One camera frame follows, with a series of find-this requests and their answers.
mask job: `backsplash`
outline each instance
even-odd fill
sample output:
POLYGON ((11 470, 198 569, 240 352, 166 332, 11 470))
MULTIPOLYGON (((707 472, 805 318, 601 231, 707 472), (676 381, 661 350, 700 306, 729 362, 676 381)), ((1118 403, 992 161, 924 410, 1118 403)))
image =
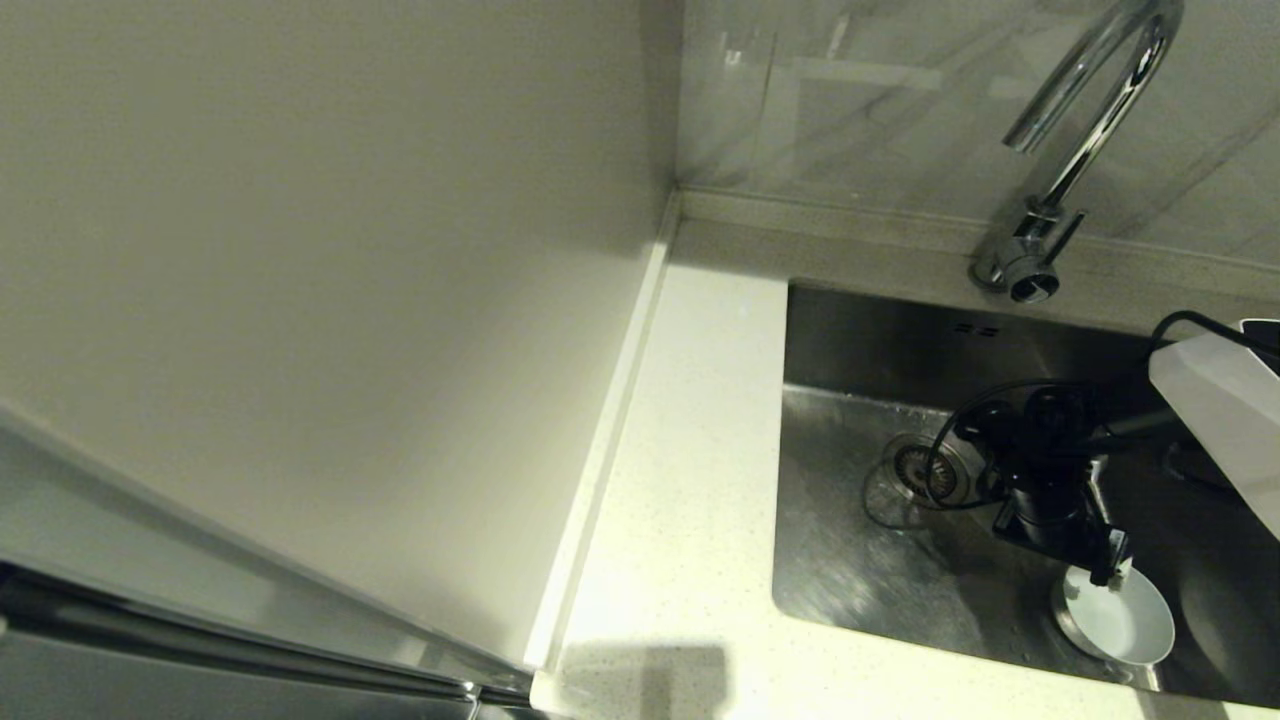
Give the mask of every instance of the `backsplash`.
MULTIPOLYGON (((686 186, 1004 218, 1092 120, 1124 46, 1030 156, 1000 140, 1110 0, 689 0, 686 186)), ((1280 13, 1187 3, 1169 59, 1068 199, 1101 237, 1280 266, 1280 13)))

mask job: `white dish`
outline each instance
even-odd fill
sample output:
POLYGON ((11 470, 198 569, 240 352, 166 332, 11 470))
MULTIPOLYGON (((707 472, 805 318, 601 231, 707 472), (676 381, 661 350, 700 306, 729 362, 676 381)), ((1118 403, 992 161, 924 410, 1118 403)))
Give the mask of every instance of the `white dish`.
POLYGON ((1174 648, 1174 615, 1160 591, 1130 569, 1120 592, 1068 568, 1053 588, 1053 619, 1076 647, 1102 660, 1155 665, 1174 648))

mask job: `chrome faucet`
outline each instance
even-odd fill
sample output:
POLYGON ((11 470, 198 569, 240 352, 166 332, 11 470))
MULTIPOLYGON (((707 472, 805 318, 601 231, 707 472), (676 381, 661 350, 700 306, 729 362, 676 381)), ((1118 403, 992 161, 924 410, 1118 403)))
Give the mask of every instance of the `chrome faucet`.
POLYGON ((1061 283, 1053 260, 1085 215, 1076 213, 1059 233, 1052 250, 1047 250, 1047 240, 1064 217, 1062 201, 1151 83, 1169 54, 1181 19, 1183 0, 1120 0, 1085 31, 1044 81, 1005 135, 1005 145, 1019 152, 1036 150, 1116 47, 1142 31, 1124 74, 1093 120, 1093 127, 1066 156, 1053 184, 1044 195, 1028 197, 1027 215, 1014 233, 991 242, 969 266, 969 275, 979 287, 1007 292, 1015 302, 1039 302, 1057 292, 1061 283))

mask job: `speckled quartz countertop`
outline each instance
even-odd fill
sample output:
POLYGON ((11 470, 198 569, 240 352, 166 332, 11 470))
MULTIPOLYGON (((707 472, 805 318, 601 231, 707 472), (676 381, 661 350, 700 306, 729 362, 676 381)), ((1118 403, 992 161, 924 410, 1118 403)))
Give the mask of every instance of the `speckled quartz countertop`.
MULTIPOLYGON (((965 279, 969 240, 922 247, 895 240, 914 225, 872 228, 878 242, 867 242, 696 217, 717 208, 695 202, 672 251, 559 662, 539 675, 535 705, 577 720, 1280 719, 777 610, 771 574, 787 281, 973 307, 995 301, 965 279)), ((1188 288, 1196 283, 1169 273, 1115 288, 1114 264, 1097 273, 1064 268, 1060 297, 1019 311, 1128 331, 1183 306, 1222 318, 1280 314, 1280 302, 1266 299, 1266 275, 1239 272, 1242 287, 1258 288, 1252 299, 1212 283, 1188 288)))

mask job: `sink drain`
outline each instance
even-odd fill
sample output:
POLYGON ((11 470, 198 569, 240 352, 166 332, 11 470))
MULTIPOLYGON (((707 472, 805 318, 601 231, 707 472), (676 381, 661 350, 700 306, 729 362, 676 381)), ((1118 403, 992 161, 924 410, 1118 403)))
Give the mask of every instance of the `sink drain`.
POLYGON ((968 488, 969 475, 964 462, 955 450, 947 443, 942 443, 933 455, 933 468, 927 469, 929 447, 933 438, 920 434, 901 434, 893 438, 884 447, 884 466, 891 469, 890 484, 904 497, 916 505, 937 507, 924 489, 924 483, 929 482, 933 497, 947 501, 951 497, 964 497, 968 488))

